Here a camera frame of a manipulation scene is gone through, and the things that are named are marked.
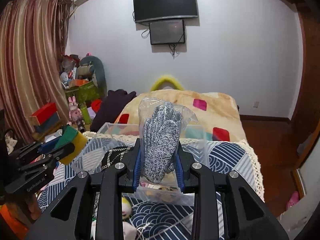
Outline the large black wall television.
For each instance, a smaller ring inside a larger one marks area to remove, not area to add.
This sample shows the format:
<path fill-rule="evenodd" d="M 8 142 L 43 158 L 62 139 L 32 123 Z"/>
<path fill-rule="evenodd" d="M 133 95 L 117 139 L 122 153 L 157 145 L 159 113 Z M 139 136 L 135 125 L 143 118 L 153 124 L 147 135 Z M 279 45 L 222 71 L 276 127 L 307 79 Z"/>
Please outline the large black wall television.
<path fill-rule="evenodd" d="M 136 23 L 172 18 L 197 18 L 196 0 L 133 0 Z"/>

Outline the brown wooden door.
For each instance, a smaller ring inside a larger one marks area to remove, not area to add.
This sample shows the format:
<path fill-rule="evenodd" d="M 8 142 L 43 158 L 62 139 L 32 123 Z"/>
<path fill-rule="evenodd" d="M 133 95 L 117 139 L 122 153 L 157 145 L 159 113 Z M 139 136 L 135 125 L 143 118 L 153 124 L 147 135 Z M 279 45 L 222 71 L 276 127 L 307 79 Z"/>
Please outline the brown wooden door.
<path fill-rule="evenodd" d="M 303 71 L 291 127 L 298 144 L 306 142 L 300 168 L 319 137 L 319 20 L 306 4 L 297 5 L 303 40 Z"/>

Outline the beige plush blanket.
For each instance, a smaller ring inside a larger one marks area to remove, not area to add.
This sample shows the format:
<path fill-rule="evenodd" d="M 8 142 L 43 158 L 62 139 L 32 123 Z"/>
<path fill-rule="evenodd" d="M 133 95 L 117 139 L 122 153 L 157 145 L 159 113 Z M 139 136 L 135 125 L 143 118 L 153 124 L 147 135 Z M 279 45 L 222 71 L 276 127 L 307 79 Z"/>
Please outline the beige plush blanket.
<path fill-rule="evenodd" d="M 138 106 L 145 97 L 170 101 L 193 111 L 209 140 L 238 142 L 246 139 L 236 101 L 230 95 L 218 92 L 161 89 L 142 93 L 124 107 L 116 123 L 138 124 Z"/>

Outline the green yellow sponge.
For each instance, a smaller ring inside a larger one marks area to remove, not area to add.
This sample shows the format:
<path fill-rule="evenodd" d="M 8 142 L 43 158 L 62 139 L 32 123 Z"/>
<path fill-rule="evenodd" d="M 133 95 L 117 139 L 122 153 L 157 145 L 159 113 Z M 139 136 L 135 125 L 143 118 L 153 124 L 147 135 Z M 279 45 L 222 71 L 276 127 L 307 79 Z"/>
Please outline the green yellow sponge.
<path fill-rule="evenodd" d="M 59 162 L 69 165 L 87 142 L 87 138 L 81 132 L 72 126 L 66 126 L 54 147 L 54 150 L 63 150 L 63 154 L 59 156 Z"/>

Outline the black bag with chain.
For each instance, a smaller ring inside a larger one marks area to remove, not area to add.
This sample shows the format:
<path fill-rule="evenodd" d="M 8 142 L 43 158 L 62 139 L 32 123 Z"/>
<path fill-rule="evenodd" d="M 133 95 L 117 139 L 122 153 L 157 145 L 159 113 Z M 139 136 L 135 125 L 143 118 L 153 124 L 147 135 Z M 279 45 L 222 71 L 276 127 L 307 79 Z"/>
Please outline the black bag with chain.
<path fill-rule="evenodd" d="M 101 171 L 121 162 L 124 155 L 131 150 L 133 150 L 132 147 L 115 147 L 108 150 L 101 161 Z"/>

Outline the red plush item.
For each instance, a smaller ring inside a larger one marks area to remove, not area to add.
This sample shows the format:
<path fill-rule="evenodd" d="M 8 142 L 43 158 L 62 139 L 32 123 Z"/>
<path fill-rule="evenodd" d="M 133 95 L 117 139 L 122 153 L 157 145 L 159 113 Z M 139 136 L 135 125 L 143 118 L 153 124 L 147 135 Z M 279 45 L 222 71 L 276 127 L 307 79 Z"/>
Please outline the red plush item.
<path fill-rule="evenodd" d="M 102 100 L 101 99 L 95 99 L 91 103 L 91 108 L 95 113 L 98 113 L 100 106 L 101 106 Z"/>

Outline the pink rabbit figurine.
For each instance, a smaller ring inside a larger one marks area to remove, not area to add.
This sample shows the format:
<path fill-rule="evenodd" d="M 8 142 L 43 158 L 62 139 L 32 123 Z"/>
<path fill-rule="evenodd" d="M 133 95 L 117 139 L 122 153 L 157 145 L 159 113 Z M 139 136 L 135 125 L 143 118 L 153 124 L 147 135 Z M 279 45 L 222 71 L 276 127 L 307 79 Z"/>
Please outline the pink rabbit figurine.
<path fill-rule="evenodd" d="M 69 121 L 68 125 L 76 124 L 77 126 L 81 125 L 82 122 L 82 112 L 78 107 L 78 103 L 76 102 L 75 96 L 68 98 L 69 105 Z"/>

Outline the floral fabric scrunchie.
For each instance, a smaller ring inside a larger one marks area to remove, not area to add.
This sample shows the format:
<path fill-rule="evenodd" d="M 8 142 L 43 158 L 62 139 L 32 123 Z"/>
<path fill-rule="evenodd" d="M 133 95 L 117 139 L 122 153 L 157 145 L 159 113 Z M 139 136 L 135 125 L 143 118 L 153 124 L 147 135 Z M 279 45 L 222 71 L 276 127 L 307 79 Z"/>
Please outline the floral fabric scrunchie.
<path fill-rule="evenodd" d="M 180 189 L 178 187 L 174 186 L 164 186 L 164 185 L 153 185 L 146 182 L 140 182 L 139 184 L 141 187 L 146 187 L 152 190 L 147 190 L 146 195 L 147 196 L 155 196 L 159 191 L 172 191 L 172 192 L 180 192 Z"/>

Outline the pink plush toy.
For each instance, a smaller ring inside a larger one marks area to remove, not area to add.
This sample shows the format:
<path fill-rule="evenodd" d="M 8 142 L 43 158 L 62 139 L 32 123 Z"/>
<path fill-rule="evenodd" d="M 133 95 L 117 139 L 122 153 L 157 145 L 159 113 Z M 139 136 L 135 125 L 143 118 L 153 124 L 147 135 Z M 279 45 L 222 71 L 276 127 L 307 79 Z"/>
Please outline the pink plush toy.
<path fill-rule="evenodd" d="M 297 191 L 295 191 L 289 201 L 286 204 L 286 209 L 288 210 L 289 208 L 293 207 L 294 205 L 296 205 L 299 202 L 299 193 Z"/>

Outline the red gift box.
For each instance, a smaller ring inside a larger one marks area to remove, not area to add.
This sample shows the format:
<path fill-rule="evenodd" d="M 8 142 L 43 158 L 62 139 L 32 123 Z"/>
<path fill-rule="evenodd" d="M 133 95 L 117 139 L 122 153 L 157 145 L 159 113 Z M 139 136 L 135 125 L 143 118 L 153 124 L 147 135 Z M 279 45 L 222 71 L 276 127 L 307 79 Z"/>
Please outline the red gift box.
<path fill-rule="evenodd" d="M 29 119 L 33 126 L 40 126 L 56 112 L 56 103 L 50 102 L 38 109 L 31 116 L 29 116 Z"/>

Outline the green water bottle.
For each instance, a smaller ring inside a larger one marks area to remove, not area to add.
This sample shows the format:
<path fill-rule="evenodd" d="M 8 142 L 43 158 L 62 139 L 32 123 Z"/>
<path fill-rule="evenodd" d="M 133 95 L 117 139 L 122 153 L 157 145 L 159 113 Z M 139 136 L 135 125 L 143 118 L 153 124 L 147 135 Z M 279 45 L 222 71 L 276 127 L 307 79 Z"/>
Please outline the green water bottle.
<path fill-rule="evenodd" d="M 87 106 L 85 104 L 81 104 L 80 105 L 80 110 L 81 110 L 82 118 L 83 118 L 85 124 L 87 124 L 87 125 L 90 124 L 92 122 L 92 120 L 91 120 L 91 117 L 89 115 Z"/>

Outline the yellow plush headband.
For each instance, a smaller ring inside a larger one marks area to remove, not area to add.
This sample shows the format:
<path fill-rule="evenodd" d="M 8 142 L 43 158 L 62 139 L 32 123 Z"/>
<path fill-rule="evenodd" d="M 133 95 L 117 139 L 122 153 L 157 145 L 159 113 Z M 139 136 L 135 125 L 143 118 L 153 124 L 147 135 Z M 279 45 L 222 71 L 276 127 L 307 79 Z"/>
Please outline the yellow plush headband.
<path fill-rule="evenodd" d="M 184 90 L 181 83 L 171 75 L 160 76 L 151 86 L 150 91 L 153 92 L 161 89 Z"/>

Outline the dark purple clothing pile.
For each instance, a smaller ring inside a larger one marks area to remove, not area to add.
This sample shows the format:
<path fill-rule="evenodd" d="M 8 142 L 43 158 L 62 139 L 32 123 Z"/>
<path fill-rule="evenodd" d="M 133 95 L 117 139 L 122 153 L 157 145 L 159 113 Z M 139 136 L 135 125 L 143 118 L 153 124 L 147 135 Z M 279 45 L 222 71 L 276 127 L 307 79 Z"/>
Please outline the dark purple clothing pile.
<path fill-rule="evenodd" d="M 128 93 L 123 89 L 109 90 L 91 123 L 90 131 L 99 131 L 106 122 L 114 123 L 124 107 L 135 97 L 135 91 Z"/>

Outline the grey green plush toy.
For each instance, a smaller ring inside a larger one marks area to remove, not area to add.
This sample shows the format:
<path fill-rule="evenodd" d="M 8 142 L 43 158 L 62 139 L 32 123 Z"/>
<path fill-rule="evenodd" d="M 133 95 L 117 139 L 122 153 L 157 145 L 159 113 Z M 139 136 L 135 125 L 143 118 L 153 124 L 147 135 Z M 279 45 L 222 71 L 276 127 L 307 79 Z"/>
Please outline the grey green plush toy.
<path fill-rule="evenodd" d="M 96 56 L 86 56 L 80 60 L 79 67 L 76 70 L 76 78 L 93 81 L 101 97 L 107 94 L 104 65 Z"/>

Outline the small black wall monitor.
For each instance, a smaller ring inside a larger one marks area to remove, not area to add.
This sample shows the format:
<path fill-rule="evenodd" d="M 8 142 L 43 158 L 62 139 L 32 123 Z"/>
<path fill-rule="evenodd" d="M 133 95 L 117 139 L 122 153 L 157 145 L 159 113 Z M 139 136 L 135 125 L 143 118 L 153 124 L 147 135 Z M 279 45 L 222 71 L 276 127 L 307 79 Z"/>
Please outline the small black wall monitor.
<path fill-rule="evenodd" d="M 184 20 L 161 20 L 149 23 L 151 45 L 185 44 Z"/>

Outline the striped brown curtain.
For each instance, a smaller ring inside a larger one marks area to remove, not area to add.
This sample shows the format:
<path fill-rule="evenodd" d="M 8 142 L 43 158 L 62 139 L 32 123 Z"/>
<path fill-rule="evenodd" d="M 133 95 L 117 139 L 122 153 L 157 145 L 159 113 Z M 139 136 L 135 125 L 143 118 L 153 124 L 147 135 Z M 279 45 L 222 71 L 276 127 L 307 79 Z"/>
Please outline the striped brown curtain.
<path fill-rule="evenodd" d="M 72 0 L 11 0 L 1 13 L 1 103 L 5 121 L 26 143 L 29 117 L 54 102 L 62 120 L 68 106 L 60 81 Z"/>

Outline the yellow plush ball toy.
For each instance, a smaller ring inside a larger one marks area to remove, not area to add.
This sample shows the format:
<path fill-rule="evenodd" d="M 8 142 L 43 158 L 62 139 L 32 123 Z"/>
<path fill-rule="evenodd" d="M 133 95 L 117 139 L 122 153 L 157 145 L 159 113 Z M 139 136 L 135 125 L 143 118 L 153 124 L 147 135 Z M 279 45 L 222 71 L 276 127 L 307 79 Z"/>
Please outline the yellow plush ball toy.
<path fill-rule="evenodd" d="M 126 220 L 131 216 L 132 207 L 131 207 L 130 202 L 125 197 L 121 198 L 121 205 L 122 205 L 122 208 L 121 208 L 122 219 Z"/>

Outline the clear plastic storage box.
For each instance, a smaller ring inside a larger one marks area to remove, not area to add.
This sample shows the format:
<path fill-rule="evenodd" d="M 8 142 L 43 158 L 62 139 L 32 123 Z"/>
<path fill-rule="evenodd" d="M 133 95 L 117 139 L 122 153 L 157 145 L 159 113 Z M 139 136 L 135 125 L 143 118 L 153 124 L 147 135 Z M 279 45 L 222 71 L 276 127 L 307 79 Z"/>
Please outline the clear plastic storage box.
<path fill-rule="evenodd" d="M 105 123 L 86 144 L 73 161 L 71 167 L 75 172 L 87 171 L 89 174 L 101 171 L 101 162 L 107 151 L 118 146 L 134 146 L 138 138 L 143 139 L 142 171 L 140 180 L 147 186 L 137 187 L 131 196 L 143 201 L 172 205 L 192 206 L 194 194 L 183 194 L 178 187 L 176 173 L 168 173 L 167 168 L 175 165 L 179 149 L 193 155 L 196 162 L 209 164 L 209 146 L 206 134 L 200 125 L 188 125 L 179 129 L 172 139 L 170 132 L 159 134 L 154 131 L 152 139 L 146 130 L 133 124 Z"/>

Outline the blue patterned tablecloth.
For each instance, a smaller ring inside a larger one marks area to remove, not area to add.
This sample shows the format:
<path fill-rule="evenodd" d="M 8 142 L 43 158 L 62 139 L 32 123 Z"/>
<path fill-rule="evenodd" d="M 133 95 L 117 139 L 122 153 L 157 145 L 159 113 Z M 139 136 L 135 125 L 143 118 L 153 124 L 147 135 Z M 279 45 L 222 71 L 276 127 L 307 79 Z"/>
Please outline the blue patterned tablecloth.
<path fill-rule="evenodd" d="M 95 135 L 87 132 L 88 145 L 69 165 L 60 164 L 55 178 L 40 194 L 38 204 L 45 210 L 80 169 L 100 172 L 103 153 L 119 147 L 134 146 L 132 135 Z M 263 176 L 257 155 L 245 140 L 240 142 L 181 139 L 184 151 L 213 172 L 238 172 L 260 198 L 264 196 Z M 140 185 L 134 194 L 123 195 L 132 211 L 125 221 L 137 230 L 137 239 L 190 239 L 193 220 L 193 194 L 178 189 L 163 190 L 159 186 Z"/>

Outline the green cardboard box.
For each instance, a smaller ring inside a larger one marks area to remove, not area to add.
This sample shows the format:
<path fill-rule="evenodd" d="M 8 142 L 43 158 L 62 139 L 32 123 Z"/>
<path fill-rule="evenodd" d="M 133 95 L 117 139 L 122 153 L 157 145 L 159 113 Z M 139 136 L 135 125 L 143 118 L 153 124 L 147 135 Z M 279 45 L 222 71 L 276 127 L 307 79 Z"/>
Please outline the green cardboard box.
<path fill-rule="evenodd" d="M 79 104 L 100 98 L 99 89 L 92 81 L 81 86 L 65 89 L 65 95 L 66 98 L 75 96 L 76 102 Z"/>

